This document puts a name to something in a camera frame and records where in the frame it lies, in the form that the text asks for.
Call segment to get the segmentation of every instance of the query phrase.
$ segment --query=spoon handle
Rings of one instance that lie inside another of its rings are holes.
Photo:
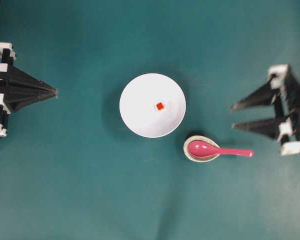
[[[247,158],[251,158],[255,154],[254,151],[248,149],[218,148],[217,151],[220,155],[237,155]]]

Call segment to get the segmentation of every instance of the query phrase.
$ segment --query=spoon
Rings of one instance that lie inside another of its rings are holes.
[[[238,155],[251,158],[254,151],[248,149],[230,149],[212,146],[204,141],[192,141],[188,145],[188,152],[197,158],[203,158],[211,155]]]

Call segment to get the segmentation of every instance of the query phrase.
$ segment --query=teal tabletop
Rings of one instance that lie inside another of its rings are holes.
[[[232,123],[271,65],[300,82],[300,0],[1,0],[0,42],[58,98],[9,119],[0,140],[0,240],[300,240],[300,154]],[[180,126],[134,134],[119,99],[138,75],[174,79]],[[186,158],[199,134],[253,158]]]

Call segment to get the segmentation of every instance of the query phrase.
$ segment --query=small red block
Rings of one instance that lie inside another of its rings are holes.
[[[165,107],[164,107],[164,105],[162,104],[162,102],[159,102],[159,103],[156,105],[156,108],[157,108],[158,110],[162,110],[162,109],[164,109]]]

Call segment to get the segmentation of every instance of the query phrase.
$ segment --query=bowl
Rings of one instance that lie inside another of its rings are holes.
[[[159,73],[137,76],[124,88],[119,102],[125,125],[146,138],[173,132],[186,113],[186,98],[180,86]]]

